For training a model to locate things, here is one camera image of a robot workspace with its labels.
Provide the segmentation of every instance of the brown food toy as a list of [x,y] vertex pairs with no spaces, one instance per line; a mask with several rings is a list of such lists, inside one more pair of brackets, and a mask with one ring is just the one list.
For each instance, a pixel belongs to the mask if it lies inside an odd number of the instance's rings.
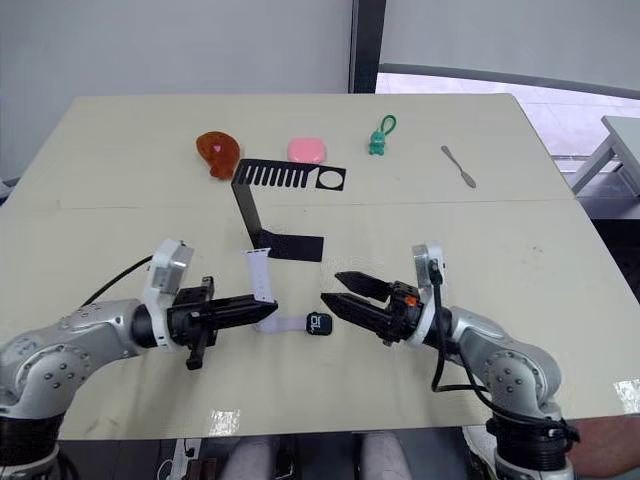
[[209,132],[196,140],[198,153],[209,164],[212,177],[230,180],[240,160],[240,147],[231,135]]

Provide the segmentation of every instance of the black metal bracket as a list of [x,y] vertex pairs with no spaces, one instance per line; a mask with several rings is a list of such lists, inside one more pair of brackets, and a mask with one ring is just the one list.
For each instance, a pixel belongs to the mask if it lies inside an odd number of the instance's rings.
[[[278,162],[244,158],[238,163],[231,180],[231,188],[238,202],[242,219],[249,232],[253,248],[271,248],[269,256],[284,260],[321,262],[323,237],[306,235],[281,235],[262,228],[251,184],[265,187],[306,188],[309,173],[318,169],[315,188],[341,191],[344,188],[346,169],[309,163]],[[321,181],[325,172],[336,172],[342,177],[340,185],[326,186]]]

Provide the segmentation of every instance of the green keychain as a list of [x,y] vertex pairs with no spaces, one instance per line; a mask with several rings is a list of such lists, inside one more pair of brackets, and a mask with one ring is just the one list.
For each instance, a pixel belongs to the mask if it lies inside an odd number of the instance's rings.
[[[384,130],[384,125],[387,120],[391,120],[391,127],[387,131]],[[371,134],[371,141],[369,142],[369,155],[384,155],[384,140],[394,128],[396,128],[396,117],[393,115],[387,115],[382,119],[380,128]]]

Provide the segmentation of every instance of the white wall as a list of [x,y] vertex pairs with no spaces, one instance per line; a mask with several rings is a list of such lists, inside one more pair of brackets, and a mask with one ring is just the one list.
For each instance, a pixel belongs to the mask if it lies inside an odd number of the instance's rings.
[[78,95],[347,91],[350,0],[0,0],[0,175]]
[[639,50],[638,0],[387,0],[380,63],[640,98]]

